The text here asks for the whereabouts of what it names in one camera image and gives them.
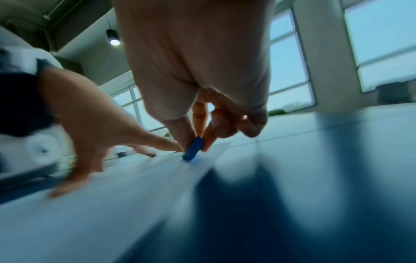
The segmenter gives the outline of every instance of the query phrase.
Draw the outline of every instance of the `person's left hand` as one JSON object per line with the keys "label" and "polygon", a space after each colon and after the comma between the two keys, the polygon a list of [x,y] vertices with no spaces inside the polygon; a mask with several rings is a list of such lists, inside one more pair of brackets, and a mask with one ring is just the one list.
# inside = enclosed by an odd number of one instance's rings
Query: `person's left hand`
{"label": "person's left hand", "polygon": [[41,73],[39,90],[46,105],[72,138],[77,162],[52,193],[60,196],[82,187],[93,172],[103,171],[103,159],[116,145],[156,156],[147,146],[181,151],[179,144],[146,132],[87,78],[71,71],[47,68]]}

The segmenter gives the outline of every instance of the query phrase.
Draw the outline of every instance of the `dark sleeve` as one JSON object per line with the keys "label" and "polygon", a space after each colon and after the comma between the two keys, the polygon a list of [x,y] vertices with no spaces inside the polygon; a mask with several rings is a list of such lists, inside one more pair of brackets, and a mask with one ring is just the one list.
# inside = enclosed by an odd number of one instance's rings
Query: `dark sleeve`
{"label": "dark sleeve", "polygon": [[55,118],[39,94],[39,74],[50,64],[38,60],[38,74],[0,74],[0,133],[25,137],[51,126]]}

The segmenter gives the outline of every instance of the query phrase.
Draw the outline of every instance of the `blue chalk piece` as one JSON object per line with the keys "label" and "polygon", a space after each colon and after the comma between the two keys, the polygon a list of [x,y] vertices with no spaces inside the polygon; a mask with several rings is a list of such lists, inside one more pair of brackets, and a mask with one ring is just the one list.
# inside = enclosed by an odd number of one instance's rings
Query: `blue chalk piece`
{"label": "blue chalk piece", "polygon": [[203,146],[204,140],[201,137],[196,137],[195,140],[192,142],[191,146],[189,147],[188,151],[184,155],[182,155],[182,158],[185,161],[191,161],[195,158],[195,155]]}

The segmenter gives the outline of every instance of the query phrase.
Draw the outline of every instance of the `green plant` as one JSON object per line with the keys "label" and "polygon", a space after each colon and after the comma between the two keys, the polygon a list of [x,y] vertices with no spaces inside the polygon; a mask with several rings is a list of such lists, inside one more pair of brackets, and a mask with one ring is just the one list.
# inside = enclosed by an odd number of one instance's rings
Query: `green plant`
{"label": "green plant", "polygon": [[287,112],[285,112],[284,110],[271,110],[271,111],[269,111],[269,117],[278,116],[278,115],[285,115],[285,114],[287,114]]}

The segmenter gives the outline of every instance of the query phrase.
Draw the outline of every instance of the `ceiling beam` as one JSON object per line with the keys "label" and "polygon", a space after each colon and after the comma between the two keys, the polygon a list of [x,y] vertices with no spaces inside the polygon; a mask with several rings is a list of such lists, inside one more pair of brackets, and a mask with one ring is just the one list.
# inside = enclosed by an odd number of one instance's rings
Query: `ceiling beam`
{"label": "ceiling beam", "polygon": [[81,34],[100,17],[111,10],[111,0],[81,0],[50,29],[49,37],[54,51]]}

